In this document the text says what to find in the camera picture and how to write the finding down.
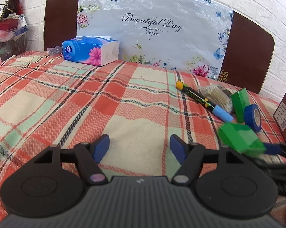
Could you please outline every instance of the brown chair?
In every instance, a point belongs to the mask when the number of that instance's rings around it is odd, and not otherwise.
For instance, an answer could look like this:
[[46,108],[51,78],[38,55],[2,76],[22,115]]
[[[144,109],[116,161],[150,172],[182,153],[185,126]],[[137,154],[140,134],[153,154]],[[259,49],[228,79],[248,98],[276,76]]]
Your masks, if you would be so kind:
[[[44,49],[76,36],[78,0],[47,0]],[[234,11],[229,43],[219,80],[259,93],[266,77],[274,39],[253,21]]]

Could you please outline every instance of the plaid tablecloth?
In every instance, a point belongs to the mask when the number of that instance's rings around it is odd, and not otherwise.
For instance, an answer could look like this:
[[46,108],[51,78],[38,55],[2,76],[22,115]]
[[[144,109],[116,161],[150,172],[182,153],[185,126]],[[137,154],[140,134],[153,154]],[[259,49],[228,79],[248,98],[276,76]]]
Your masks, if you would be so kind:
[[[172,134],[210,149],[221,146],[217,129],[222,121],[178,91],[177,80],[193,88],[216,83],[122,61],[103,67],[72,63],[44,52],[0,63],[0,186],[50,144],[70,148],[104,133],[110,137],[110,149],[100,167],[108,177],[172,177],[179,168],[169,149]],[[249,94],[261,110],[261,141],[283,141],[272,118],[277,103]],[[63,167],[76,172],[73,164]],[[214,167],[207,165],[203,171]],[[279,197],[272,214],[282,223],[285,209],[286,199]],[[0,220],[6,215],[0,200]]]

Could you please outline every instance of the tissue box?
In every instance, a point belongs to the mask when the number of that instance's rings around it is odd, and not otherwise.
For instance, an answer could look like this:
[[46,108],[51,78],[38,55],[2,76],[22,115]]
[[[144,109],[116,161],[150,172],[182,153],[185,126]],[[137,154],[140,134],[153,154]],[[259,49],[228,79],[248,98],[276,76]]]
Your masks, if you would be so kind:
[[119,41],[111,37],[77,37],[63,42],[64,59],[103,66],[118,60]]

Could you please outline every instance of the marker pen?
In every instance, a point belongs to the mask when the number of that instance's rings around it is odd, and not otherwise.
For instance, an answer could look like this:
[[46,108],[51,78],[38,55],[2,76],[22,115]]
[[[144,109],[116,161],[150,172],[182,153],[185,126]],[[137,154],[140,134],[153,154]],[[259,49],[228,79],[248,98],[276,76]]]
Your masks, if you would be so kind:
[[188,96],[192,97],[195,101],[200,103],[204,108],[209,110],[213,115],[220,118],[222,121],[231,122],[233,120],[233,117],[224,109],[218,105],[215,105],[212,101],[208,100],[202,94],[195,91],[183,82],[177,81],[176,87],[182,92],[185,92]]

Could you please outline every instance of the green block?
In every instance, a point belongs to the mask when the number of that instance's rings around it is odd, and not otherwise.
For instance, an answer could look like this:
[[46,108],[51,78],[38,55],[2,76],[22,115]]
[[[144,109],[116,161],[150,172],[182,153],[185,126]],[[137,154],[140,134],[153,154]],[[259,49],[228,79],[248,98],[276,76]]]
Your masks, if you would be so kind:
[[246,88],[239,90],[231,95],[233,107],[236,113],[238,122],[244,122],[243,112],[244,108],[250,105],[250,99]]
[[219,128],[218,135],[223,144],[241,154],[256,157],[266,151],[264,144],[247,125],[226,123]]

